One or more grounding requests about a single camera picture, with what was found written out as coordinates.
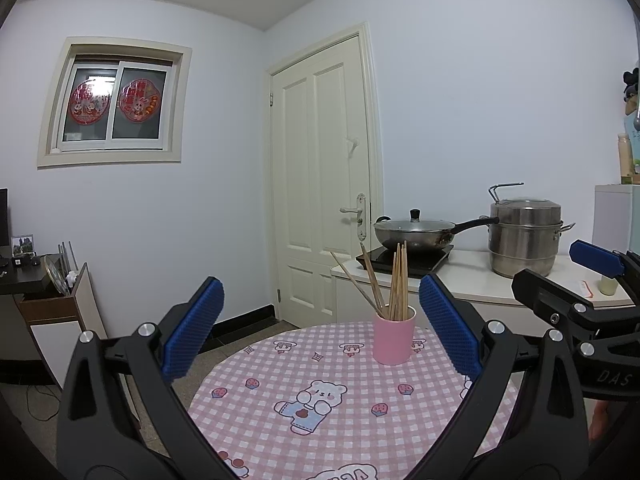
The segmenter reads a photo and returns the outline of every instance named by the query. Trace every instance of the door frame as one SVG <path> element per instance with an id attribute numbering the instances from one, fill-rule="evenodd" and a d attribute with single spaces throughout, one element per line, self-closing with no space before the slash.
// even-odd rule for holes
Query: door frame
<path id="1" fill-rule="evenodd" d="M 270 66 L 264 72 L 263 88 L 267 98 L 263 101 L 263 131 L 264 131 L 264 147 L 263 147 L 263 167 L 264 167 L 264 219 L 267 234 L 267 259 L 270 267 L 270 296 L 275 305 L 276 316 L 280 319 L 280 304 L 278 301 L 278 258 L 276 254 L 276 230 L 273 208 L 273 172 L 271 163 L 273 160 L 272 142 L 271 142 L 271 104 L 270 95 L 273 91 L 273 77 L 305 60 L 308 57 L 318 54 L 331 46 L 358 38 L 360 44 L 360 62 L 362 64 L 362 76 L 364 81 L 364 99 L 367 120 L 367 140 L 369 145 L 369 203 L 371 205 L 371 214 L 369 216 L 368 235 L 372 240 L 372 248 L 378 247 L 380 244 L 375 239 L 373 232 L 373 219 L 383 214 L 383 180 L 382 180 L 382 142 L 380 139 L 380 116 L 378 115 L 378 94 L 376 91 L 376 83 L 373 70 L 373 58 L 371 53 L 371 39 L 369 34 L 369 24 L 367 22 L 360 23 L 354 27 L 345 28 L 340 32 L 318 41 L 308 46 L 292 56 L 287 56 L 280 62 Z"/>

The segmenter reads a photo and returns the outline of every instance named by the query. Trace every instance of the window pane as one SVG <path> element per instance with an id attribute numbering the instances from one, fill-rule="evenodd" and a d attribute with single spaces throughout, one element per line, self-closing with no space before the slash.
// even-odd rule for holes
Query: window pane
<path id="1" fill-rule="evenodd" d="M 125 68 L 113 121 L 113 139 L 159 139 L 166 72 Z"/>
<path id="2" fill-rule="evenodd" d="M 79 68 L 66 108 L 63 141 L 104 140 L 117 69 Z"/>

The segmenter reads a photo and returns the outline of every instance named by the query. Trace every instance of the stainless steel pot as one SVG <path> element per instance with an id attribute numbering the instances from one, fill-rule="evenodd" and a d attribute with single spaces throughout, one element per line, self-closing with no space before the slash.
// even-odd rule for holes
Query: stainless steel pot
<path id="1" fill-rule="evenodd" d="M 411 209 L 410 213 L 410 219 L 392 220 L 388 216 L 381 216 L 373 224 L 376 237 L 387 249 L 395 251 L 398 244 L 402 245 L 406 241 L 408 253 L 441 250 L 449 245 L 459 232 L 498 221 L 497 218 L 484 217 L 454 224 L 444 220 L 420 220 L 419 209 Z"/>
<path id="2" fill-rule="evenodd" d="M 497 189 L 522 186 L 523 182 L 498 184 L 489 188 L 494 199 L 491 216 L 499 222 L 489 227 L 491 268 L 497 274 L 513 278 L 523 269 L 546 276 L 551 272 L 560 236 L 574 224 L 563 225 L 561 206 L 539 198 L 500 200 Z"/>

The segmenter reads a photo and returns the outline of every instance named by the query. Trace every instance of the pink cup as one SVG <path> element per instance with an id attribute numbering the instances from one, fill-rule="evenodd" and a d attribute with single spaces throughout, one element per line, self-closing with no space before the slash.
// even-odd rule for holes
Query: pink cup
<path id="1" fill-rule="evenodd" d="M 409 307 L 411 317 L 406 321 L 389 321 L 376 316 L 373 321 L 373 358 L 381 365 L 401 365 L 412 355 L 415 310 Z"/>

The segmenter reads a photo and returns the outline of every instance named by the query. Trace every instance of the window frame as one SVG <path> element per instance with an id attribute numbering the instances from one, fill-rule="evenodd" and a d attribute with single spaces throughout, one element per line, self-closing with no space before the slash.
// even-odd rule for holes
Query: window frame
<path id="1" fill-rule="evenodd" d="M 86 60 L 86 56 L 124 60 Z M 135 62 L 130 58 L 144 61 Z M 155 64 L 153 60 L 164 62 Z M 180 162 L 182 120 L 191 49 L 123 38 L 66 38 L 49 88 L 38 146 L 38 168 L 114 162 Z M 116 69 L 105 140 L 63 141 L 66 110 L 79 68 Z M 120 80 L 126 68 L 166 72 L 159 139 L 112 139 Z"/>

